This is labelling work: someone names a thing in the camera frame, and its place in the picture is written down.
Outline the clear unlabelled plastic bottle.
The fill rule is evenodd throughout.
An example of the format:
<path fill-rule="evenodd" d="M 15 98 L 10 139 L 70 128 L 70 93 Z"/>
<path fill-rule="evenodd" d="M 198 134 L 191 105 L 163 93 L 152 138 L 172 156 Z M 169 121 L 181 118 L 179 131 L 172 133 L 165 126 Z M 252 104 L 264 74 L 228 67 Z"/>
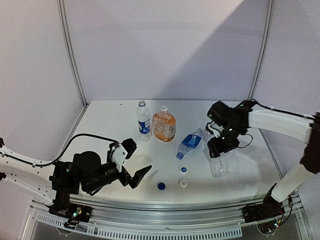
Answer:
<path fill-rule="evenodd" d="M 229 174 L 228 156 L 221 155 L 209 161 L 211 175 L 214 178 L 221 178 Z"/>

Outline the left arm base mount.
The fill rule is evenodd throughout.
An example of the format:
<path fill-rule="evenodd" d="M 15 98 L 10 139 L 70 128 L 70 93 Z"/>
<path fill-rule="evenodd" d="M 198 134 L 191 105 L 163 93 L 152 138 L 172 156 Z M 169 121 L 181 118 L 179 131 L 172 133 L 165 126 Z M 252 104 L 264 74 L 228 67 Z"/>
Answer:
<path fill-rule="evenodd" d="M 52 202 L 53 204 L 48 207 L 48 212 L 65 218 L 66 222 L 63 224 L 65 228 L 75 230 L 80 222 L 88 223 L 90 221 L 93 208 L 71 203 L 69 194 L 58 192 Z"/>

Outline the white water-bottle cap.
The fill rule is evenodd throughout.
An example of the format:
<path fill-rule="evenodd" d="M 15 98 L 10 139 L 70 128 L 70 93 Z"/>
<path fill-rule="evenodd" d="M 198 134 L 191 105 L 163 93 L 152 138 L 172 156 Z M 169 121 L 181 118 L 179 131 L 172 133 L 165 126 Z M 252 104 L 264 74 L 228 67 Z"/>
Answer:
<path fill-rule="evenodd" d="M 186 179 L 181 179 L 178 183 L 181 188 L 186 188 L 188 186 L 188 181 Z"/>

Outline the white orange-bottle cap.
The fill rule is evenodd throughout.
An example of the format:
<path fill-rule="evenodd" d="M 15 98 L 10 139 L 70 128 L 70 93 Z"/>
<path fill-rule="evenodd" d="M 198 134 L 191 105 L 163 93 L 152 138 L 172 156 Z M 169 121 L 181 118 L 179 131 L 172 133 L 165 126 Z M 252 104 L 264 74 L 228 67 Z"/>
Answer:
<path fill-rule="evenodd" d="M 180 169 L 180 171 L 185 174 L 185 173 L 187 172 L 187 168 L 186 168 L 186 167 L 182 167 L 182 168 Z"/>

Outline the blue Pepsi bottle cap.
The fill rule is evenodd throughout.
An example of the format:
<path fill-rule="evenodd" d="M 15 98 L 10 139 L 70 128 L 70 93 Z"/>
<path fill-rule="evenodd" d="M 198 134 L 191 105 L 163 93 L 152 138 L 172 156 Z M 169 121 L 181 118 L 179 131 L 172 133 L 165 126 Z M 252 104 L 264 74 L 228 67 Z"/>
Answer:
<path fill-rule="evenodd" d="M 163 191 L 166 189 L 166 184 L 164 182 L 158 182 L 157 183 L 157 188 L 160 190 L 160 191 Z"/>

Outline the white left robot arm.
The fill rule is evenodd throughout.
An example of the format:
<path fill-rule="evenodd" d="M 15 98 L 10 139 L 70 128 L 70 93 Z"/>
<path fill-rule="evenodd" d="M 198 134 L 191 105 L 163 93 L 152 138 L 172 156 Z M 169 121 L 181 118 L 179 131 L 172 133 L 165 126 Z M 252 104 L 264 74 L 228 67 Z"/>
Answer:
<path fill-rule="evenodd" d="M 132 138 L 123 142 L 101 136 L 96 138 L 110 142 L 105 163 L 101 163 L 101 157 L 94 151 L 76 153 L 72 161 L 61 161 L 60 155 L 51 161 L 38 160 L 11 151 L 1 141 L 0 177 L 23 176 L 34 183 L 51 184 L 52 190 L 56 191 L 54 207 L 63 217 L 70 217 L 75 211 L 69 202 L 71 194 L 83 191 L 94 196 L 114 181 L 135 189 L 152 168 L 148 165 L 136 171 L 134 176 L 125 169 L 125 161 L 137 148 L 135 141 Z"/>

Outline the Pepsi bottle blue label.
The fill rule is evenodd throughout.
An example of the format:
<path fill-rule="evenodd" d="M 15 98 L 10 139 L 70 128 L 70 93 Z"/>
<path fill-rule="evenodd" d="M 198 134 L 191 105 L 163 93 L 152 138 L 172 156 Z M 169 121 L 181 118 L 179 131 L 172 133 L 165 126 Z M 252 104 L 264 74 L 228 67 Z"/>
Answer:
<path fill-rule="evenodd" d="M 138 102 L 138 107 L 135 113 L 138 121 L 140 140 L 146 143 L 151 139 L 152 132 L 150 109 L 147 107 L 146 102 L 144 100 L 140 100 Z"/>

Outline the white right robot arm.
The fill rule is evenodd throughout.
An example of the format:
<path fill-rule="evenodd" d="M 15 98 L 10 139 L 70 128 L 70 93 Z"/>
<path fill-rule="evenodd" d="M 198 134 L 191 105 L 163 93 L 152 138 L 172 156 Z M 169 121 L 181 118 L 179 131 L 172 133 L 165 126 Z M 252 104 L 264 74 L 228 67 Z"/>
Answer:
<path fill-rule="evenodd" d="M 207 112 L 211 120 L 206 130 L 213 134 L 207 147 L 211 158 L 218 158 L 239 147 L 238 137 L 248 129 L 261 129 L 286 135 L 306 144 L 298 166 L 276 183 L 259 206 L 262 218 L 269 218 L 295 189 L 320 172 L 320 114 L 298 114 L 244 100 L 234 107 L 215 102 Z"/>

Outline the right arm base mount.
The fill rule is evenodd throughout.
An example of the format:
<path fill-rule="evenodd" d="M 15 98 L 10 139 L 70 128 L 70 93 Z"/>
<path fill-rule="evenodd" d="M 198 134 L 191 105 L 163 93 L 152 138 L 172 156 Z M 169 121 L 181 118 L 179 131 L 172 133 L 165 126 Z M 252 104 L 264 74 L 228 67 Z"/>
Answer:
<path fill-rule="evenodd" d="M 258 231 L 268 237 L 273 235 L 276 230 L 282 226 L 291 216 L 293 210 L 293 199 L 291 196 L 288 197 L 288 206 L 290 207 L 290 212 L 287 217 L 285 217 L 285 208 L 282 202 L 277 202 L 272 198 L 272 190 L 275 188 L 276 183 L 271 187 L 263 198 L 262 203 L 251 203 L 247 204 L 241 209 L 242 216 L 245 223 L 253 223 L 262 220 L 267 220 L 275 218 L 272 221 L 265 221 L 258 223 Z"/>

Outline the orange label crushed bottle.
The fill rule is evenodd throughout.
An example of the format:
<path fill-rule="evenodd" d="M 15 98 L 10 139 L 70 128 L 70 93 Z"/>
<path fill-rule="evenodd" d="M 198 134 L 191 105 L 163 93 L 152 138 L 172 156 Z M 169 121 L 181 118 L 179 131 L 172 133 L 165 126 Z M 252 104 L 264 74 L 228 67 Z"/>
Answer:
<path fill-rule="evenodd" d="M 176 119 L 167 106 L 162 105 L 152 117 L 152 130 L 157 139 L 168 143 L 176 134 Z"/>

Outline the blue label crushed water bottle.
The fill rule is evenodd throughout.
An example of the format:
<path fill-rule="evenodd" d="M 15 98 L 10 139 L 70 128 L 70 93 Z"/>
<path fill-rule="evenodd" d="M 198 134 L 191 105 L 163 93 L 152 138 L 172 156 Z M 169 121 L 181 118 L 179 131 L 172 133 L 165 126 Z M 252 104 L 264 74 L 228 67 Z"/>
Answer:
<path fill-rule="evenodd" d="M 190 151 L 195 150 L 207 135 L 207 130 L 204 128 L 198 128 L 188 134 L 178 145 L 176 158 L 182 160 Z"/>

